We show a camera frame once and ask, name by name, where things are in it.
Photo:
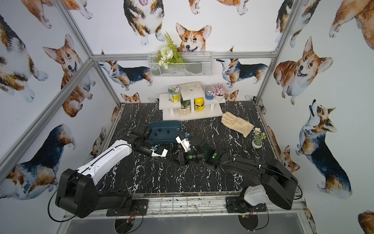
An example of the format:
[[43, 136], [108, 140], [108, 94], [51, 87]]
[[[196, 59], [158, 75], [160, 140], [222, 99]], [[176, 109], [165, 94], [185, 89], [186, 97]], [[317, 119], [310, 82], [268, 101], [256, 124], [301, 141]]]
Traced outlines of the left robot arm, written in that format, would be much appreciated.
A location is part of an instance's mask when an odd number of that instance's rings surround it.
[[123, 209], [128, 214], [134, 212], [132, 196], [127, 190], [103, 192], [97, 190], [96, 186], [125, 157], [140, 152], [142, 147], [149, 153], [151, 145], [147, 140], [150, 133], [150, 127], [141, 124], [89, 163], [75, 170], [65, 170], [55, 192], [55, 205], [79, 218], [105, 209]]

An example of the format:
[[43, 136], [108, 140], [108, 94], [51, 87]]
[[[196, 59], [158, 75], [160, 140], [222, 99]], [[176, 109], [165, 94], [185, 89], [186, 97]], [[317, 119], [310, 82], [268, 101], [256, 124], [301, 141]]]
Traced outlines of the teal plastic storage box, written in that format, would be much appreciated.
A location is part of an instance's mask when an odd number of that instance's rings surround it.
[[150, 144], [176, 144], [176, 138], [182, 134], [183, 126], [179, 121], [156, 121], [148, 124]]

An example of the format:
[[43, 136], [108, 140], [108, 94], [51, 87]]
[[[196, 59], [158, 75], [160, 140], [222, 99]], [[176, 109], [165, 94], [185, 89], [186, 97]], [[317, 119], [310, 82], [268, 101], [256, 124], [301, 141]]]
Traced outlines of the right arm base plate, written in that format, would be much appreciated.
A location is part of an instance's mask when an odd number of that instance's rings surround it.
[[226, 209], [228, 213], [251, 213], [266, 212], [267, 208], [264, 203], [252, 206], [240, 197], [226, 197]]

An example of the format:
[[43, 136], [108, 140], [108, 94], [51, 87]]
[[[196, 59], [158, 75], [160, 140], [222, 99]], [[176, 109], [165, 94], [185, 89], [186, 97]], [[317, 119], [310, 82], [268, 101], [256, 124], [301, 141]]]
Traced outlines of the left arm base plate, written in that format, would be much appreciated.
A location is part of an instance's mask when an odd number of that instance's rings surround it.
[[106, 216], [146, 215], [148, 199], [129, 199], [120, 208], [108, 209]]

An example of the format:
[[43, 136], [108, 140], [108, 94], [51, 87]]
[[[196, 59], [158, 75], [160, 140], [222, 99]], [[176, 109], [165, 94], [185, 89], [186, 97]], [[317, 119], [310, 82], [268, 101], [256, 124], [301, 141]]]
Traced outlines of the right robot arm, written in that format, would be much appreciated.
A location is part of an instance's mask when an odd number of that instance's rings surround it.
[[253, 161], [233, 156], [227, 151], [197, 146], [188, 152], [179, 150], [168, 153], [167, 157], [181, 166], [200, 162], [212, 171], [238, 174], [255, 180], [264, 188], [270, 202], [285, 210], [292, 208], [298, 180], [278, 160]]

